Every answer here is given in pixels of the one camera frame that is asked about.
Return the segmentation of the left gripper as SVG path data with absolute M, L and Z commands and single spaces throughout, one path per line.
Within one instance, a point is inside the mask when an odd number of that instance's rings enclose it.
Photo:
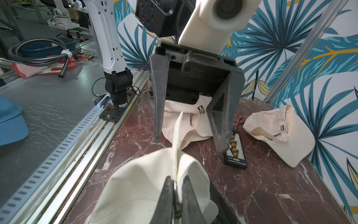
M 194 105 L 206 96 L 212 97 L 207 114 L 216 152 L 225 152 L 246 82 L 243 70 L 233 59 L 166 41 L 157 43 L 149 65 L 154 142 L 161 138 L 165 100 Z

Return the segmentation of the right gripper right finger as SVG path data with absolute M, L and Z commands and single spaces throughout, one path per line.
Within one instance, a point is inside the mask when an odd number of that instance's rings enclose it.
M 186 176 L 182 185 L 182 224 L 205 224 L 190 178 Z

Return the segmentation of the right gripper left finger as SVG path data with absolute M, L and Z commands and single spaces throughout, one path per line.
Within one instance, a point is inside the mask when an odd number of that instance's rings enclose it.
M 174 215 L 174 180 L 165 178 L 150 224 L 172 224 Z

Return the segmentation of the white perforated cap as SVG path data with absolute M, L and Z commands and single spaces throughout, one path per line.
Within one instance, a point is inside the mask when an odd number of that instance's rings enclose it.
M 188 117 L 175 115 L 171 147 L 134 159 L 110 177 L 87 224 L 148 224 L 167 176 L 179 188 L 188 176 L 206 223 L 215 220 L 219 209 L 210 199 L 209 177 L 195 158 L 180 149 Z

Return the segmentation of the cream Colorado cap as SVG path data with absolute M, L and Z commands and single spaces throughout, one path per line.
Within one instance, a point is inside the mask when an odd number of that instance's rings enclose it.
M 164 137 L 173 143 L 175 134 L 175 123 L 183 113 L 180 123 L 178 149 L 183 150 L 191 142 L 207 140 L 213 136 L 208 114 L 200 112 L 199 108 L 206 109 L 212 101 L 211 97 L 199 96 L 196 104 L 190 105 L 176 101 L 166 100 L 162 133 Z

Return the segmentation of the navy black cap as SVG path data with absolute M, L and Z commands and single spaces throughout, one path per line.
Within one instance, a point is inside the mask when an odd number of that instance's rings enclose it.
M 218 214 L 212 224 L 237 224 L 236 216 L 212 182 L 210 183 L 210 199 L 218 208 Z

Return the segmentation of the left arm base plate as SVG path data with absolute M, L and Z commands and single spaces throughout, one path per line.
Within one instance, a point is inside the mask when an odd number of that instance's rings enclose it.
M 98 103 L 98 107 L 102 109 L 102 112 L 99 114 L 99 119 L 104 121 L 118 123 L 123 117 L 125 110 L 129 107 L 129 103 L 137 96 L 137 91 L 132 89 L 127 91 L 128 103 L 124 107 L 114 105 L 109 94 L 105 95 L 103 99 Z

